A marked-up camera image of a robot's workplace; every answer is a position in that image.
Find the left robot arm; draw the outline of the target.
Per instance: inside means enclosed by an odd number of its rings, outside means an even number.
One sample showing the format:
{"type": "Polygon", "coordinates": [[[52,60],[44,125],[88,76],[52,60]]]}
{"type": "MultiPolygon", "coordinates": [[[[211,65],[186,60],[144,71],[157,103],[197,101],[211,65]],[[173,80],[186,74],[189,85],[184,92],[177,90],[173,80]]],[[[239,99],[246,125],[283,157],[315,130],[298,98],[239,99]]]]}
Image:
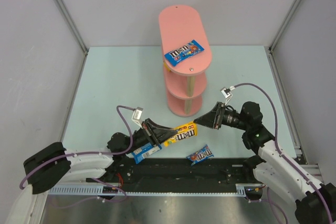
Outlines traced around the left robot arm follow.
{"type": "Polygon", "coordinates": [[[31,185],[35,195],[50,190],[59,182],[100,179],[118,159],[132,154],[139,163],[161,150],[176,134],[177,129],[146,119],[134,132],[114,133],[107,143],[107,151],[71,151],[61,142],[52,143],[24,161],[26,176],[20,188],[31,185]]]}

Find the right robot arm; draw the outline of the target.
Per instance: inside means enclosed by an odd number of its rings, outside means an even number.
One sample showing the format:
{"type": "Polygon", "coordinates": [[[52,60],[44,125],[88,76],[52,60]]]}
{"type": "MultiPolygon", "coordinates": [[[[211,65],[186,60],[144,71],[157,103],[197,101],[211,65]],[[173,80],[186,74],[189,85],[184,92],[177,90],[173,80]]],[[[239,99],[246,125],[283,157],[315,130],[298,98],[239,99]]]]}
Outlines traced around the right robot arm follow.
{"type": "Polygon", "coordinates": [[[299,223],[334,223],[335,186],[312,176],[277,146],[262,119],[260,106],[255,102],[245,102],[240,112],[217,102],[194,123],[216,130],[222,125],[242,130],[245,147],[254,152],[244,165],[255,180],[266,184],[292,206],[299,223]]]}

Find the yellow candy bag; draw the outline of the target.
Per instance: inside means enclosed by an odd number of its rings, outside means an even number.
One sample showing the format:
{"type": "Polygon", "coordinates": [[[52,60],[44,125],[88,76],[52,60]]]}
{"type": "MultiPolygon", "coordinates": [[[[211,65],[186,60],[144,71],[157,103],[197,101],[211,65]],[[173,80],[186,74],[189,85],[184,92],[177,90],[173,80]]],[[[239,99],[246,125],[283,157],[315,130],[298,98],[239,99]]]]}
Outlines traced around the yellow candy bag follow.
{"type": "Polygon", "coordinates": [[[188,122],[188,123],[185,123],[185,124],[182,124],[182,125],[174,128],[174,129],[177,130],[177,133],[174,136],[168,138],[163,143],[163,145],[165,147],[168,147],[171,144],[177,143],[177,142],[179,142],[181,140],[184,140],[186,138],[197,136],[197,125],[196,125],[196,123],[194,123],[192,121],[188,122]]]}

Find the yellow M&M bag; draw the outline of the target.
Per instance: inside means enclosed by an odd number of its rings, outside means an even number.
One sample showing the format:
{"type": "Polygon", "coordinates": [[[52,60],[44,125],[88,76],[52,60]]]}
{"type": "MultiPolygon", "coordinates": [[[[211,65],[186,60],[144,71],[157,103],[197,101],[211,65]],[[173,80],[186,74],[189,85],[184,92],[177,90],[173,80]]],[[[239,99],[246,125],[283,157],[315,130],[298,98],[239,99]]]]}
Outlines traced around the yellow M&M bag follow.
{"type": "Polygon", "coordinates": [[[168,65],[166,64],[166,62],[163,62],[163,66],[166,68],[166,70],[168,72],[171,72],[171,69],[168,67],[168,65]]]}

